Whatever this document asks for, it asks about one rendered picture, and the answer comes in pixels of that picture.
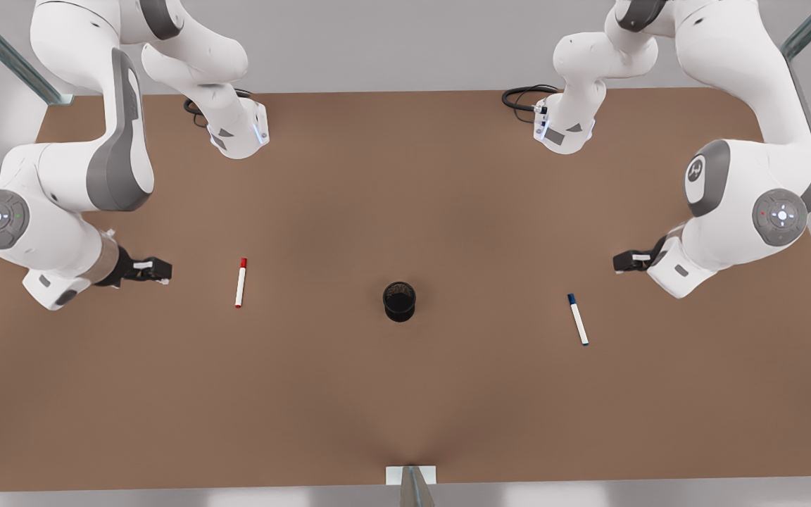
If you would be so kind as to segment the silver frame post with foot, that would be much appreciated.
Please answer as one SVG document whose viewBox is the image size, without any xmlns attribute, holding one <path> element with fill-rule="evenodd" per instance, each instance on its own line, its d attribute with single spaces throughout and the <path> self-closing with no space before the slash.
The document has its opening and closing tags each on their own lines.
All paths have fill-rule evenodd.
<svg viewBox="0 0 811 507">
<path fill-rule="evenodd" d="M 437 484 L 436 465 L 387 466 L 386 485 L 399 486 L 398 507 L 436 507 L 429 484 Z"/>
</svg>

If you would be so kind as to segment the black mesh pen cup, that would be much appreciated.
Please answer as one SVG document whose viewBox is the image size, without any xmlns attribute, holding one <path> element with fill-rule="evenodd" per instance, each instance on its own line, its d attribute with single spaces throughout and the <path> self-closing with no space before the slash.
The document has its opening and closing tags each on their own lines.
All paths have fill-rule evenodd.
<svg viewBox="0 0 811 507">
<path fill-rule="evenodd" d="M 414 288 L 406 282 L 387 285 L 381 299 L 386 316 L 394 322 L 408 321 L 415 313 L 417 296 Z"/>
</svg>

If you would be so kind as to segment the white marker with blue cap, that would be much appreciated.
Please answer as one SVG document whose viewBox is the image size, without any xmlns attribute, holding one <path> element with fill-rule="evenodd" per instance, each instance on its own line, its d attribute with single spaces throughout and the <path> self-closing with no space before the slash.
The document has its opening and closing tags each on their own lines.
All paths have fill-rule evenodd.
<svg viewBox="0 0 811 507">
<path fill-rule="evenodd" d="M 588 346 L 589 338 L 588 334 L 586 333 L 586 328 L 584 327 L 581 314 L 579 312 L 579 307 L 577 307 L 576 296 L 573 293 L 569 293 L 567 295 L 567 301 L 569 301 L 570 309 L 572 309 L 572 315 L 574 318 L 574 323 L 576 325 L 577 334 L 579 335 L 579 339 L 583 344 L 583 346 Z"/>
</svg>

